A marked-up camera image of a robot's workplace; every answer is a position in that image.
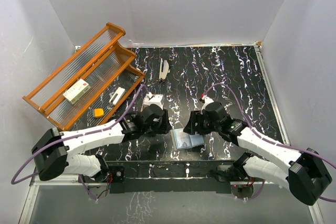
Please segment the white printed card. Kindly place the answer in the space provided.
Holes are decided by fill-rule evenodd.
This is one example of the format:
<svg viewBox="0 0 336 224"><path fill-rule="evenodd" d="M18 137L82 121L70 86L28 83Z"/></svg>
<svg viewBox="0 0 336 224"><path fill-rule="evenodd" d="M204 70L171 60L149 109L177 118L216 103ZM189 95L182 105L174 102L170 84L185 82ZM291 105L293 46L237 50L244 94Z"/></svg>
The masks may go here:
<svg viewBox="0 0 336 224"><path fill-rule="evenodd" d="M174 130L174 143L178 150L191 147L191 140L187 133L183 132L183 129Z"/></svg>

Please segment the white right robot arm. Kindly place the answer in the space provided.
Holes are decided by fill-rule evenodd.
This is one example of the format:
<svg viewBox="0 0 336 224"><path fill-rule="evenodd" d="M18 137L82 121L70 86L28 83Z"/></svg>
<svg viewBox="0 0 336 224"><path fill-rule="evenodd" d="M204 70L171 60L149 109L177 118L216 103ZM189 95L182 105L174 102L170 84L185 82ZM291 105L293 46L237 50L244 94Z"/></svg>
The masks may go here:
<svg viewBox="0 0 336 224"><path fill-rule="evenodd" d="M247 150L229 168L211 171L217 179L260 178L288 189L308 206L314 205L332 183L329 171L315 150L292 150L267 138L247 122L231 118L219 102L210 101L200 111L192 111L183 131L189 135L216 132L223 140Z"/></svg>

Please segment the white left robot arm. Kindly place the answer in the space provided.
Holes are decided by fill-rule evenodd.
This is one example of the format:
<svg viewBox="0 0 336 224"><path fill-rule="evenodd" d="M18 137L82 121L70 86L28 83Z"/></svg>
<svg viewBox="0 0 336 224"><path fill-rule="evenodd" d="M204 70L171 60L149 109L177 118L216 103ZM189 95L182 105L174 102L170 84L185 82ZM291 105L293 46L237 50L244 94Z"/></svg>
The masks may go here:
<svg viewBox="0 0 336 224"><path fill-rule="evenodd" d="M98 154L85 155L86 151L137 140L143 135L167 134L171 128L167 109L151 104L105 125L79 131L49 129L32 149L38 177L49 181L62 174L78 174L104 182L110 173L106 161Z"/></svg>

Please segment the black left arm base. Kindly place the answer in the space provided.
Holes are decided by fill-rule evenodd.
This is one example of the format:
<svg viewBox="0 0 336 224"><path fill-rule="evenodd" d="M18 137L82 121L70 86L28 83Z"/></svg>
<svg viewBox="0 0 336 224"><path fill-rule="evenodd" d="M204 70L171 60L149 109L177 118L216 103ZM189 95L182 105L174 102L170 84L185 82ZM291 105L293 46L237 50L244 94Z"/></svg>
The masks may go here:
<svg viewBox="0 0 336 224"><path fill-rule="evenodd" d="M116 185L121 185L125 180L125 169L123 166L104 166L101 171L93 177L88 175L79 175L78 182L81 183L88 196L96 203L107 194L111 193ZM104 189L99 194L94 194L90 189L100 188L104 185Z"/></svg>

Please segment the black right arm base motor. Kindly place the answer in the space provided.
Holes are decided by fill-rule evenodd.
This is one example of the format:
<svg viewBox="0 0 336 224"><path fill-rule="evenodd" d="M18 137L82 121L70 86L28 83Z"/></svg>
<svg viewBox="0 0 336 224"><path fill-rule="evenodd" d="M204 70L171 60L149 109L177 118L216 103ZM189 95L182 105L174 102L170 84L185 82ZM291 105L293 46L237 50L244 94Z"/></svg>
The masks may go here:
<svg viewBox="0 0 336 224"><path fill-rule="evenodd" d="M242 167L231 165L217 165L210 169L207 176L214 178L218 182L242 182L242 186L253 186L255 178L247 175L247 172Z"/></svg>

